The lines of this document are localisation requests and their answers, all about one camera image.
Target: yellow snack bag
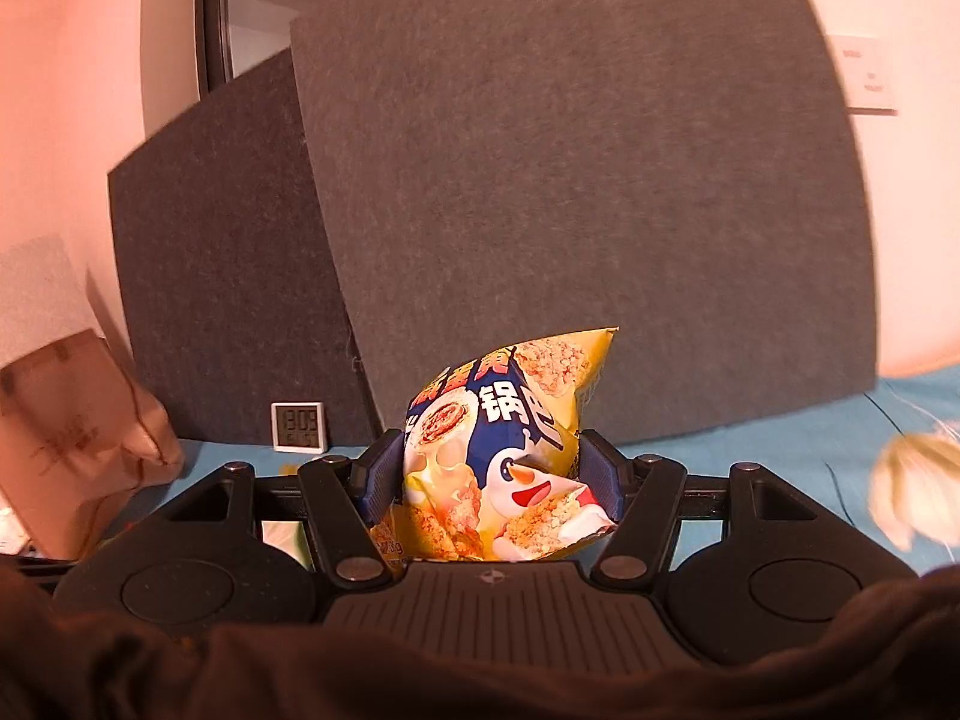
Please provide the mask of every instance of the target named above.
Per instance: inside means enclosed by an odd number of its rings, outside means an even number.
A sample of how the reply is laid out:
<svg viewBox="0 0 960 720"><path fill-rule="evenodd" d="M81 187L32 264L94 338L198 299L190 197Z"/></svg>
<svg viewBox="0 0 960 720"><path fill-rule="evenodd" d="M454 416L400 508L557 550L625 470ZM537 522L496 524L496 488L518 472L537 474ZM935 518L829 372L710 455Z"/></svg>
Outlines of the yellow snack bag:
<svg viewBox="0 0 960 720"><path fill-rule="evenodd" d="M579 408L616 328L537 338L446 368L404 429L408 555L534 560L613 526L577 482Z"/></svg>

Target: blue fabric surface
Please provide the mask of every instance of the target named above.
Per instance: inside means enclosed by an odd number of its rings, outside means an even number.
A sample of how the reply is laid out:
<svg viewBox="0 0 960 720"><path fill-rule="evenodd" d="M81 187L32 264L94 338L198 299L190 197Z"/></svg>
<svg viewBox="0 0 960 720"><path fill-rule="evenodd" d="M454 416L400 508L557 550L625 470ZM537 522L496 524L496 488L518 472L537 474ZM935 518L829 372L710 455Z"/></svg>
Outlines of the blue fabric surface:
<svg viewBox="0 0 960 720"><path fill-rule="evenodd" d="M867 394L730 427L673 439L620 447L628 457L654 452L683 463L690 473L726 476L738 461L764 464L848 519L861 531L898 554L919 573L950 562L942 544L919 536L913 550L902 553L874 525L867 511L870 471L883 445L902 432L934 432L937 420L960 428L960 365L910 379L883 379ZM187 456L181 479L138 493L114 524L112 532L136 521L161 503L182 493L230 460L253 464L258 476L272 476L284 464L301 464L307 455L275 452L271 447L182 442ZM358 457L362 447L334 447L333 454ZM720 538L720 524L683 525L675 564ZM602 544L587 548L587 565Z"/></svg>

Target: gray felt board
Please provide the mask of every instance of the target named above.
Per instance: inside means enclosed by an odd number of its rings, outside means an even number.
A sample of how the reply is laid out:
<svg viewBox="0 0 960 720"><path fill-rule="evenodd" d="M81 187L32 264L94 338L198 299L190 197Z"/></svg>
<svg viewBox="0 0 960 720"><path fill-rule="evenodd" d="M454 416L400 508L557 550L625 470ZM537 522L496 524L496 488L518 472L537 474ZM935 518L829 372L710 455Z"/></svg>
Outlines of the gray felt board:
<svg viewBox="0 0 960 720"><path fill-rule="evenodd" d="M290 52L155 134L109 189L137 372L180 437L268 445L272 401L320 400L332 445L373 440Z"/></svg>
<svg viewBox="0 0 960 720"><path fill-rule="evenodd" d="M446 365L619 325L614 442L870 386L851 124L807 0L317 0L292 50L383 422Z"/></svg>

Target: digital clock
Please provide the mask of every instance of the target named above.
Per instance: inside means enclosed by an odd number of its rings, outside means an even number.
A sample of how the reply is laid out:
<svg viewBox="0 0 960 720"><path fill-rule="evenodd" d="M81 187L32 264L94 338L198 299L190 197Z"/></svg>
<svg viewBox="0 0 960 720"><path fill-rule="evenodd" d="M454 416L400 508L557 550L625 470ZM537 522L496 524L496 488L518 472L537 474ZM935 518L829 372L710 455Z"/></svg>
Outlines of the digital clock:
<svg viewBox="0 0 960 720"><path fill-rule="evenodd" d="M323 403L272 403L270 417L278 452L326 451Z"/></svg>

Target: wall switch plate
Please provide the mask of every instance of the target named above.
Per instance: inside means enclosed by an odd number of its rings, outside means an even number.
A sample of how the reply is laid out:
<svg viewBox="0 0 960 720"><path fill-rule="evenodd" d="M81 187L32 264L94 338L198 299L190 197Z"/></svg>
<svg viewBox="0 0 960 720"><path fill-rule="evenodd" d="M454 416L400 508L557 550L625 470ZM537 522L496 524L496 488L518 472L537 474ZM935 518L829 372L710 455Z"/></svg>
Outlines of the wall switch plate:
<svg viewBox="0 0 960 720"><path fill-rule="evenodd" d="M854 113L896 113L880 40L856 35L830 35L829 42L847 98L847 108Z"/></svg>

